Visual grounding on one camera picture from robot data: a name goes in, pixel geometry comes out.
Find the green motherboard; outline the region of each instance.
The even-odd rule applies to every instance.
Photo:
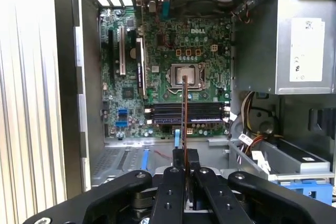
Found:
[[[219,109],[229,111],[229,17],[163,19],[134,9],[103,9],[100,17],[106,137],[172,137],[180,124],[155,123],[150,111],[181,104],[183,75],[188,77],[188,100],[191,108],[195,105],[194,113],[201,116],[214,104],[223,104]],[[143,93],[136,52],[139,37],[144,50]],[[124,59],[119,57],[120,50],[124,50]],[[215,136],[223,135],[225,129],[223,120],[195,120],[188,124],[187,133],[191,137]]]

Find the connector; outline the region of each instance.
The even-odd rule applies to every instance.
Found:
[[[128,109],[118,109],[118,116],[123,116],[128,114]]]
[[[128,126],[128,122],[127,121],[119,121],[115,123],[116,127],[127,127]]]

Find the black pcie slot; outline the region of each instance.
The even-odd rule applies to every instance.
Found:
[[[143,83],[143,71],[142,71],[142,39],[138,38],[136,39],[136,43],[137,46],[135,47],[135,54],[136,54],[136,75],[137,75],[137,83],[138,83],[138,90],[139,90],[139,94],[143,95],[143,87],[144,87],[144,83]]]
[[[113,45],[113,30],[109,30],[108,33],[109,41],[108,41],[108,64],[109,64],[109,74],[110,74],[110,81],[113,83],[114,86],[114,45]]]

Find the black clamp arm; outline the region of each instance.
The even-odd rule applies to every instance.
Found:
[[[113,213],[129,204],[131,201],[130,197],[132,197],[134,193],[151,186],[151,174],[142,170],[135,170],[42,211],[27,219],[24,224],[40,223],[39,220],[41,220],[43,224],[87,224],[92,223],[97,216],[105,216],[109,221],[108,223],[115,223],[113,220],[115,214]],[[114,209],[101,207],[106,205],[104,203],[107,200],[111,204],[114,203]]]
[[[280,216],[283,222],[280,220],[279,223],[286,223],[286,219],[291,220],[290,223],[306,224],[336,222],[335,208],[250,173],[231,173],[228,185],[231,189],[261,203],[264,211],[268,212],[273,220]]]

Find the capacitor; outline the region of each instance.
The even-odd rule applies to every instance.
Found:
[[[120,10],[115,10],[116,12],[115,12],[115,14],[118,16],[118,17],[120,17],[121,16],[121,11]]]
[[[132,59],[136,59],[137,57],[137,53],[136,53],[136,49],[135,48],[132,48],[131,50],[130,50],[130,57],[132,58]]]

